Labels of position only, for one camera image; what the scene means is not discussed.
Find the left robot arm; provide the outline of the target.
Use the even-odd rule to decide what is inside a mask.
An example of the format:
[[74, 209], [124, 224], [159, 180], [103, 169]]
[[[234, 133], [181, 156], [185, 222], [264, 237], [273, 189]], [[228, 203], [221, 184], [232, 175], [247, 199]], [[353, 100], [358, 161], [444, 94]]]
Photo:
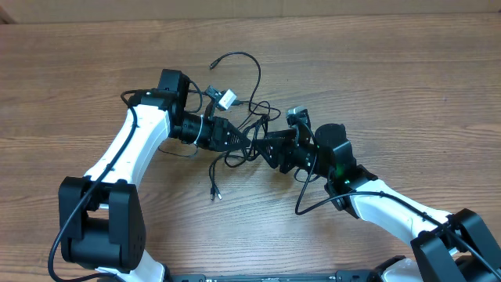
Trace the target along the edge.
[[233, 90], [208, 87], [211, 101], [204, 114], [185, 109], [194, 83], [179, 70], [164, 69], [153, 89], [128, 90], [121, 98], [128, 108], [121, 130], [105, 154], [82, 177], [66, 177], [59, 187], [59, 233], [49, 253], [48, 271], [58, 281], [54, 258], [92, 274], [82, 280], [170, 281], [165, 264], [146, 250], [146, 226], [138, 188], [153, 155], [166, 139], [216, 152], [250, 145], [234, 125], [214, 111], [228, 110]]

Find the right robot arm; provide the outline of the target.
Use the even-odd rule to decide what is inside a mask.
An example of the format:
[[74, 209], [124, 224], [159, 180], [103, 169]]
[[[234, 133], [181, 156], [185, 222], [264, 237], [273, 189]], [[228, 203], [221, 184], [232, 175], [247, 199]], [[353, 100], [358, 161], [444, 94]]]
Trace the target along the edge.
[[450, 213], [418, 203], [390, 188], [358, 164], [345, 127], [326, 124], [313, 132], [296, 124], [254, 142], [272, 168], [293, 168], [326, 180], [331, 203], [371, 222], [412, 248], [412, 259], [394, 257], [374, 270], [338, 272], [338, 281], [498, 281], [500, 246], [481, 217], [464, 208]]

